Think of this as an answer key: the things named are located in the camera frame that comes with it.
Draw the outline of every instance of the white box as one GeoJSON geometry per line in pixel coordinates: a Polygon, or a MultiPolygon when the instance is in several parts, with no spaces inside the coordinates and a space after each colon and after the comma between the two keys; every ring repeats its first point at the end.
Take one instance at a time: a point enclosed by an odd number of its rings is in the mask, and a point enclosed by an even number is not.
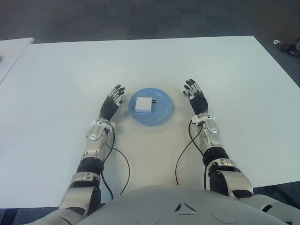
{"type": "Polygon", "coordinates": [[[137,97],[135,103],[136,113],[151,113],[152,98],[151,97],[137,97]]]}

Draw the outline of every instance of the black cable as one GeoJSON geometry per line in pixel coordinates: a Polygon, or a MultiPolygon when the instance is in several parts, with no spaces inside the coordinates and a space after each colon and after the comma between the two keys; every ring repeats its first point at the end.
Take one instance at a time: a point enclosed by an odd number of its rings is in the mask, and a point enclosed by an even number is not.
{"type": "Polygon", "coordinates": [[[204,169],[204,190],[206,190],[206,173],[207,173],[207,166],[204,169]]]}
{"type": "Polygon", "coordinates": [[[116,135],[115,135],[115,133],[114,133],[114,130],[112,131],[112,134],[113,134],[112,146],[109,147],[109,148],[110,148],[110,151],[109,151],[109,153],[107,154],[107,156],[104,158],[103,164],[105,163],[105,161],[107,160],[107,158],[108,158],[109,155],[111,154],[111,152],[112,152],[112,150],[113,150],[113,147],[114,147],[114,142],[115,142],[115,140],[116,140],[116,135]]]}
{"type": "Polygon", "coordinates": [[[121,151],[119,151],[119,150],[117,150],[117,149],[115,149],[115,148],[112,148],[112,149],[116,150],[117,152],[119,152],[119,153],[124,157],[124,159],[126,160],[127,166],[128,166],[128,179],[127,179],[127,182],[126,182],[124,188],[122,189],[122,191],[121,191],[121,193],[120,193],[120,195],[121,195],[121,194],[123,194],[125,188],[127,187],[127,184],[129,183],[129,179],[130,179],[130,166],[129,166],[129,162],[128,162],[126,156],[125,156],[121,151]]]}
{"type": "Polygon", "coordinates": [[[195,141],[194,141],[193,138],[192,138],[192,135],[191,135],[191,129],[190,129],[191,123],[192,123],[192,121],[190,121],[190,123],[189,123],[189,125],[188,125],[188,135],[189,135],[189,137],[191,138],[191,140],[192,140],[194,146],[199,150],[199,152],[201,153],[201,155],[202,155],[202,157],[203,157],[203,156],[204,156],[204,155],[203,155],[203,152],[200,150],[200,148],[198,147],[198,145],[195,143],[195,141]]]}
{"type": "MultiPolygon", "coordinates": [[[[190,124],[189,124],[189,127],[188,127],[188,135],[191,138],[194,146],[199,150],[199,152],[201,153],[202,157],[204,157],[203,152],[201,151],[201,149],[199,148],[199,146],[195,143],[195,141],[192,138],[190,124]]],[[[205,166],[205,169],[204,169],[204,189],[205,190],[206,190],[206,173],[207,173],[207,166],[205,166]]]]}
{"type": "MultiPolygon", "coordinates": [[[[191,124],[192,124],[192,121],[190,121],[189,125],[188,125],[188,130],[190,131],[190,128],[191,128],[191,124]]],[[[182,154],[187,150],[188,146],[193,142],[193,140],[201,133],[202,131],[202,125],[201,125],[201,128],[200,128],[200,131],[199,133],[194,137],[192,138],[192,140],[187,144],[187,146],[184,148],[184,150],[182,151],[182,153],[180,154],[179,158],[177,159],[177,163],[176,163],[176,166],[175,166],[175,179],[176,179],[176,183],[179,184],[178,182],[178,179],[177,179],[177,166],[178,166],[178,162],[182,156],[182,154]]]]}
{"type": "Polygon", "coordinates": [[[102,173],[102,172],[101,172],[101,178],[102,178],[102,180],[103,180],[103,183],[105,184],[105,186],[106,186],[107,190],[108,190],[108,191],[109,191],[109,193],[111,194],[111,198],[112,198],[112,200],[113,200],[113,192],[112,192],[112,190],[110,189],[110,187],[108,186],[108,184],[107,184],[106,180],[104,179],[104,175],[103,175],[103,173],[102,173]]]}

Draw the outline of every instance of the gray carpet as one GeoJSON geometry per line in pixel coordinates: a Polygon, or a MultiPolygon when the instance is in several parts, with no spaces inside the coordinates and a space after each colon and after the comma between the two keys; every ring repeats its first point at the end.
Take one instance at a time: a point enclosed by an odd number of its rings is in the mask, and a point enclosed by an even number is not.
{"type": "MultiPolygon", "coordinates": [[[[300,37],[299,0],[0,0],[0,40],[33,37],[35,43],[45,43],[234,35],[254,35],[300,86],[299,58],[272,44],[274,39],[295,43],[300,37]]],[[[278,187],[300,203],[300,182],[278,187]]],[[[255,192],[287,202],[274,187],[255,192]]],[[[52,210],[9,213],[18,225],[52,210]]],[[[4,213],[9,217],[7,210],[0,210],[0,219],[4,213]]]]}

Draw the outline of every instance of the blue plastic plate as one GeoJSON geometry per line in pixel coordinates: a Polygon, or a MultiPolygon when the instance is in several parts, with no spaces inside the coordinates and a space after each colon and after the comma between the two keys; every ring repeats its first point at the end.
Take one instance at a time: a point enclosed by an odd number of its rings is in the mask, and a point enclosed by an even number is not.
{"type": "Polygon", "coordinates": [[[173,104],[170,97],[162,90],[156,88],[145,88],[136,92],[129,101],[128,110],[131,116],[146,126],[155,126],[167,121],[173,111],[173,104]],[[135,112],[137,97],[150,97],[156,103],[152,104],[151,113],[135,112]]]}

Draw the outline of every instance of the table surface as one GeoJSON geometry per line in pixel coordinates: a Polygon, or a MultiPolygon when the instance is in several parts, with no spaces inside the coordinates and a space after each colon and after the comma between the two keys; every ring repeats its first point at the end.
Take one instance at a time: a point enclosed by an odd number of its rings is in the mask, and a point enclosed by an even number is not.
{"type": "Polygon", "coordinates": [[[3,58],[0,61],[0,84],[26,47],[33,41],[33,38],[0,41],[0,57],[3,58]]]}
{"type": "MultiPolygon", "coordinates": [[[[300,180],[300,89],[253,36],[34,44],[0,85],[0,208],[59,204],[90,123],[119,83],[128,99],[154,87],[174,106],[156,127],[132,119],[128,101],[113,117],[116,148],[131,166],[125,192],[175,184],[193,116],[182,94],[187,78],[199,83],[225,150],[254,187],[300,180]]],[[[202,188],[203,171],[201,155],[189,147],[180,184],[202,188]]],[[[117,195],[128,175],[122,156],[113,152],[104,173],[117,195]]],[[[101,190],[110,201],[103,184],[101,190]]]]}

